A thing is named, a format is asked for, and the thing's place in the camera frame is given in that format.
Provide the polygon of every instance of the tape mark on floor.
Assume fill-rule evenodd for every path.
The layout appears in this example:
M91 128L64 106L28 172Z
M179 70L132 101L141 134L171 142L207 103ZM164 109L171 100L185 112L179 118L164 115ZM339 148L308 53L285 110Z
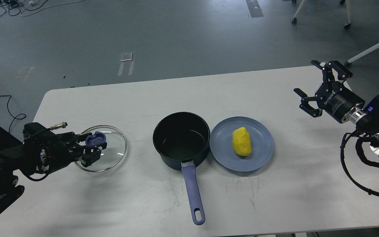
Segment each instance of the tape mark on floor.
M122 75L122 71L124 70L124 62L122 62L120 65L119 65L119 72L118 72L118 76Z
M27 67L26 67L26 68L22 68L22 69L20 69L20 70L17 72L17 75L15 75L15 79L19 79L20 76L21 76L21 74L23 73L23 71L24 71L25 69L27 69Z
M251 15L251 18L263 17L263 11L261 10L260 5L257 0L245 0L248 5L248 10Z
M22 84L24 84L27 81L27 79L29 79L30 73L32 73L32 71L34 69L36 69L34 66L29 67L29 70L27 71L26 75L24 76Z
M131 62L131 66L130 66L130 70L128 72L128 75L131 75L134 71L134 62L135 62L135 60Z

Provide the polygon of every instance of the handle hole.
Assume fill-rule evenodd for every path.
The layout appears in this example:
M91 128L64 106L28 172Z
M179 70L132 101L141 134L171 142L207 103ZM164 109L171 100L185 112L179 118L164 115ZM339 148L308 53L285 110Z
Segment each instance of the handle hole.
M195 209L195 219L197 219L197 221L201 221L201 211L199 208L196 208Z

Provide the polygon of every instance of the purple lid knob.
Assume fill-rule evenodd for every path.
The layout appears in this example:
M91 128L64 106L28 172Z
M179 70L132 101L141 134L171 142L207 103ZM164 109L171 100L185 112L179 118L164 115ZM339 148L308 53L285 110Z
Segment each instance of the purple lid knob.
M106 142L106 135L102 132L95 132L93 135L89 135L86 138L86 145L97 146Z

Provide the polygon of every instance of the blue plate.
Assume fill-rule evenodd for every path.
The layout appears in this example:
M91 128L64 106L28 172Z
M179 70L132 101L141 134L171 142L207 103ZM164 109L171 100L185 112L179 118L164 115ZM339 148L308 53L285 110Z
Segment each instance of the blue plate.
M232 147L232 133L245 127L251 137L252 153L240 156ZM210 149L215 159L232 171L254 171L265 165L274 149L269 130L257 120L248 117L231 117L218 123L212 130Z

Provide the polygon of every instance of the gray floor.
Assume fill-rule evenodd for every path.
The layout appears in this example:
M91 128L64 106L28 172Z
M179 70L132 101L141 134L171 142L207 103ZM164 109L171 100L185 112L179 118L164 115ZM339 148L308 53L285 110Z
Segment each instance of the gray floor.
M87 0L29 17L5 15L0 94L13 96L13 114L27 114L13 124L12 134L22 139L24 124L48 90L344 62L379 42L379 0L352 0L348 31L346 6L338 0L310 0L292 25L299 3L259 0L259 18L249 17L244 0ZM126 52L134 53L134 69L128 75L126 63L118 76ZM379 94L379 49L354 62L351 71L355 93L367 102ZM0 98L0 126L8 129L11 120L6 98ZM348 236L338 233L320 236ZM349 233L379 236L374 229Z

